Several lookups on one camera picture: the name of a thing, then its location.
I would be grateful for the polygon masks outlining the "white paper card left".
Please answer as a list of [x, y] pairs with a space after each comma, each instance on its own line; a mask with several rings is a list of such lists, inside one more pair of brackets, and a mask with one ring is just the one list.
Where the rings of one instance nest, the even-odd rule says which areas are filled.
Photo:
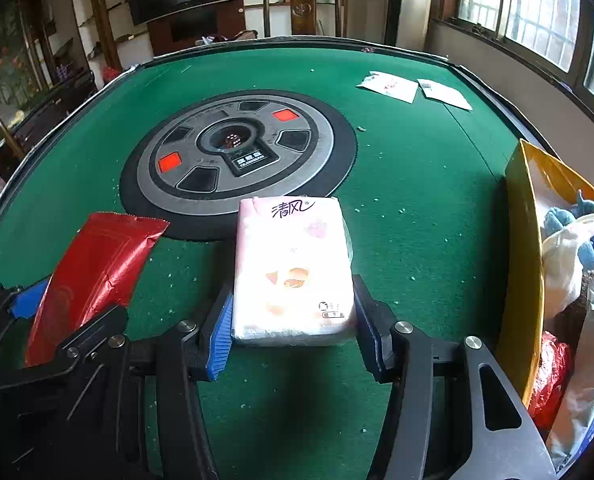
[[358, 88], [412, 104], [416, 96], [418, 83], [396, 75], [378, 72], [378, 70], [371, 70], [358, 84]]

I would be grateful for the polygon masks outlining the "mahjong table centre control panel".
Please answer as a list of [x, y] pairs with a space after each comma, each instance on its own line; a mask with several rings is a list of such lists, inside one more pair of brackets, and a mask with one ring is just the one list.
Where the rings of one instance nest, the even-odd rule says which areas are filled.
[[223, 240], [241, 200], [332, 195], [357, 152], [347, 118], [313, 96], [228, 92], [151, 128], [123, 166], [120, 200], [128, 214], [166, 220], [169, 238]]

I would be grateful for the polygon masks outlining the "brown knitted plush toy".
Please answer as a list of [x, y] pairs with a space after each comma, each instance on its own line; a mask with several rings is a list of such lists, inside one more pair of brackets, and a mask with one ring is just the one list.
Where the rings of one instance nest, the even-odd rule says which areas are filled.
[[580, 296], [550, 322], [551, 333], [559, 341], [566, 342], [571, 347], [577, 345], [586, 312], [590, 308], [589, 284], [592, 278], [594, 278], [594, 271], [583, 272]]

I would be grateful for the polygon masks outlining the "red foil packet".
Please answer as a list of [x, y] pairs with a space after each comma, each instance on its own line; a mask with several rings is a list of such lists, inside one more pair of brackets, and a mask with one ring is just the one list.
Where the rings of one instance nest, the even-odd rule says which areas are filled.
[[163, 219], [94, 212], [59, 261], [39, 304], [25, 366], [50, 362], [58, 344], [106, 308], [127, 307]]

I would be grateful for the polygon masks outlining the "pink tissue pack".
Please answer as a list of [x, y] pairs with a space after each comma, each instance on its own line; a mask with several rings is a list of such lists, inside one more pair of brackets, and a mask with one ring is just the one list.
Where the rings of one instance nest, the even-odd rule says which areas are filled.
[[324, 346], [354, 332], [351, 252], [335, 197], [239, 203], [232, 335], [255, 346]]

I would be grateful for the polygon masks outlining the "yellow cardboard box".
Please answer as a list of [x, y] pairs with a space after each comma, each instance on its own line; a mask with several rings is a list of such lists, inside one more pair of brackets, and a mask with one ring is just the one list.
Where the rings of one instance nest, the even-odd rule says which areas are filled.
[[[539, 367], [542, 334], [551, 333], [544, 318], [543, 220], [551, 207], [568, 209], [577, 192], [594, 200], [594, 188], [584, 177], [554, 156], [521, 141], [505, 170], [508, 218], [510, 218], [510, 266], [506, 307], [496, 358], [528, 410]], [[562, 478], [580, 474], [589, 448]]]

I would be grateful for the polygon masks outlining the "white blue printed plastic bag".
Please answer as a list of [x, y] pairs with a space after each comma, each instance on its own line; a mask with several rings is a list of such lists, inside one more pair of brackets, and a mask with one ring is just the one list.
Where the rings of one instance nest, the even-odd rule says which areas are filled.
[[558, 478], [562, 478], [594, 439], [594, 275], [585, 298], [589, 307], [581, 327], [574, 372], [546, 439]]

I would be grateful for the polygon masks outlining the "white paper card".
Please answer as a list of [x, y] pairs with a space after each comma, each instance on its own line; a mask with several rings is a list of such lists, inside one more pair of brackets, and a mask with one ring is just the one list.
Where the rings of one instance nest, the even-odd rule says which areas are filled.
[[378, 70], [371, 70], [358, 84], [358, 88], [412, 104], [416, 96], [418, 83], [396, 75], [378, 72]]
[[419, 79], [417, 82], [426, 99], [448, 104], [460, 110], [472, 111], [472, 106], [458, 90], [429, 79]]

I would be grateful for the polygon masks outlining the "blue plush toy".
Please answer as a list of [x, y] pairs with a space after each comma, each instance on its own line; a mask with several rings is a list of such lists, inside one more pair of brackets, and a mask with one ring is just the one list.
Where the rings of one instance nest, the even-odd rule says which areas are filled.
[[576, 202], [568, 209], [551, 207], [543, 220], [543, 251], [555, 256], [568, 252], [585, 271], [594, 270], [594, 200], [577, 192]]

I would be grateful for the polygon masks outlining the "white paper card right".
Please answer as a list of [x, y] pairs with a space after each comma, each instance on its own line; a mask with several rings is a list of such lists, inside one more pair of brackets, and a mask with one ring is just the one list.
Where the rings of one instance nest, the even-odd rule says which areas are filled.
[[417, 82], [426, 99], [448, 104], [460, 110], [472, 111], [472, 106], [458, 90], [429, 79], [419, 79]]

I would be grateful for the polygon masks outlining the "red plastic bag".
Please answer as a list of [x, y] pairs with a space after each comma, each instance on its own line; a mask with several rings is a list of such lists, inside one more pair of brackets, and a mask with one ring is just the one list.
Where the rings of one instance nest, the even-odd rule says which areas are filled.
[[541, 338], [539, 367], [528, 406], [528, 413], [540, 431], [552, 428], [573, 369], [574, 358], [568, 344], [546, 330]]

